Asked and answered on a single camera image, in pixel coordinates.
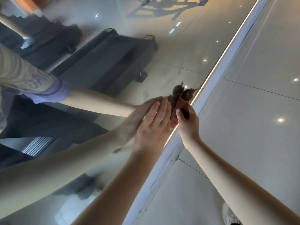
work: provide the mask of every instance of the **white sneaker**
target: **white sneaker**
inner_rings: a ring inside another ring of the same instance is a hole
[[[32,37],[23,37],[23,39],[24,39],[24,42],[23,42],[23,45],[22,45],[21,49],[25,49],[27,47],[30,47],[32,44],[35,43],[35,40]]]
[[[226,202],[224,202],[222,206],[222,218],[225,225],[231,225],[231,224],[243,225]]]

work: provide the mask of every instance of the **forearm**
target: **forearm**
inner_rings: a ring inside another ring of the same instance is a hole
[[[295,213],[200,140],[188,150],[244,225],[300,224]]]
[[[73,88],[70,95],[60,103],[96,113],[121,117],[127,117],[137,108],[136,105],[121,102],[84,88]]]
[[[118,175],[72,225],[121,225],[158,156],[132,154]]]
[[[114,132],[43,159],[0,170],[0,218],[66,185],[119,148]]]

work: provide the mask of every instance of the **glossy floor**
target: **glossy floor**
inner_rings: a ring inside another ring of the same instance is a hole
[[[297,215],[299,8],[300,0],[271,0],[200,114],[202,140]],[[140,224],[223,225],[219,197],[184,149]]]
[[[133,81],[118,96],[119,100],[141,104],[152,97],[169,95],[182,81],[184,86],[199,87],[255,1],[208,0],[201,6],[199,0],[151,0],[141,7],[140,0],[59,0],[48,5],[44,14],[65,25],[76,23],[84,32],[84,43],[106,28],[134,37],[154,35],[158,52],[145,68],[148,77],[143,83]],[[110,130],[122,120],[101,115],[96,122]],[[108,156],[89,174],[101,173],[107,183],[129,153],[130,147]],[[77,196],[48,196],[6,220],[11,225],[70,224],[87,204],[73,197]],[[79,208],[72,207],[74,201]]]

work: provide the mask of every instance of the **tile grout line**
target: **tile grout line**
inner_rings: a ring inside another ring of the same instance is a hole
[[[181,162],[185,163],[186,165],[188,165],[186,162],[182,161],[181,159],[177,158],[178,160],[180,160]]]
[[[232,80],[228,80],[228,81],[230,81],[230,82],[233,82],[233,83],[237,83],[237,84],[240,84],[240,85],[245,85],[245,86],[248,86],[248,87],[251,87],[251,88],[255,88],[255,89],[258,89],[258,90],[262,90],[262,91],[270,92],[270,93],[273,93],[273,94],[276,94],[276,95],[280,95],[280,94],[278,94],[278,93],[275,93],[275,92],[271,92],[271,91],[264,90],[264,89],[261,89],[261,88],[253,87],[253,86],[246,85],[246,84],[242,84],[242,83],[235,82],[235,81],[232,81]],[[300,101],[299,99],[295,99],[295,98],[288,97],[288,96],[285,96],[285,95],[280,95],[280,96],[283,96],[283,97],[286,97],[286,98],[290,98],[290,99],[294,99],[294,100]]]

